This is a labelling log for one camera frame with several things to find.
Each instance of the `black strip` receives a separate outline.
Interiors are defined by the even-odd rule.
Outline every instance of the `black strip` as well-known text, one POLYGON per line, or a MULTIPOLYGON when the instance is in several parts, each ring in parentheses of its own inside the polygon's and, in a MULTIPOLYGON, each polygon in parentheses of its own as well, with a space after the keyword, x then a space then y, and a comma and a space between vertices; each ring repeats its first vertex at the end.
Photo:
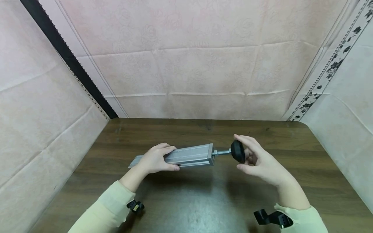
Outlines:
POLYGON ((85 72, 83 67, 80 65, 74 54, 71 52, 68 45, 65 43, 54 24, 44 11, 43 7, 37 0, 20 0, 24 5, 28 13, 38 24, 40 29, 47 36, 48 40, 52 43, 54 48, 60 54, 62 59, 70 67, 71 71, 76 75, 76 77, 82 82, 87 91, 92 95, 92 97, 97 101, 101 108, 106 112, 106 114, 111 118, 117 118, 118 115, 103 97, 101 92, 98 90, 96 85, 93 83, 91 78, 85 72))

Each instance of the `wall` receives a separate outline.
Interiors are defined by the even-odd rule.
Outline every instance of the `wall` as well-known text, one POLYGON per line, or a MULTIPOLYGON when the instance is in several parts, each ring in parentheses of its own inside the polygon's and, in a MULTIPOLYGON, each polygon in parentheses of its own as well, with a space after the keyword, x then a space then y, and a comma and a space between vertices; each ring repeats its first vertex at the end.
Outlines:
POLYGON ((120 117, 280 120, 356 0, 40 2, 120 117))
POLYGON ((107 121, 18 0, 0 51, 0 232, 26 232, 107 121))
POLYGON ((372 38, 370 22, 301 121, 310 127, 373 212, 372 38))

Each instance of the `black rubber knob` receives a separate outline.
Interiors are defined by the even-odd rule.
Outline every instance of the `black rubber knob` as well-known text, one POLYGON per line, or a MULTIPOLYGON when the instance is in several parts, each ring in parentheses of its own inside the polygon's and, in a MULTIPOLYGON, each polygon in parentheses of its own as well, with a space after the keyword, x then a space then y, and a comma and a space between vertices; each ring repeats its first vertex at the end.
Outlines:
POLYGON ((234 140, 231 144, 232 157, 239 163, 246 161, 244 146, 240 141, 234 140))

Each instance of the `left hand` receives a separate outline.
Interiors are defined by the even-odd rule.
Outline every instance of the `left hand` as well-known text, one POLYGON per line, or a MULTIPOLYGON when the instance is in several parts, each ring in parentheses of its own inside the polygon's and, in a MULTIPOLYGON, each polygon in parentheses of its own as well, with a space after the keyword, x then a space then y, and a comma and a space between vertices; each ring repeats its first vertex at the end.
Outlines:
POLYGON ((172 151, 176 147, 170 146, 167 143, 158 144, 148 152, 146 152, 140 159, 140 162, 135 166, 142 170, 146 174, 156 173, 159 171, 178 171, 180 167, 173 164, 168 164, 164 161, 164 156, 172 151))

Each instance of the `hand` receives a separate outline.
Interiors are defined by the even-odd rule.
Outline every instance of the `hand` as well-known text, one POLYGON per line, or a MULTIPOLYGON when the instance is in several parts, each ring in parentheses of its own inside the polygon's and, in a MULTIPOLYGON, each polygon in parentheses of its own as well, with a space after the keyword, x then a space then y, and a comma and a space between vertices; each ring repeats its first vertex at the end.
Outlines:
POLYGON ((179 166, 168 164, 164 161, 164 156, 175 149, 176 147, 170 146, 167 143, 158 144, 150 148, 135 167, 139 168, 146 174, 159 171, 178 171, 180 170, 179 166))
POLYGON ((276 187, 289 182, 296 182, 295 178, 261 145, 255 138, 234 135, 234 138, 246 145, 245 164, 237 165, 237 168, 244 173, 257 176, 276 187))

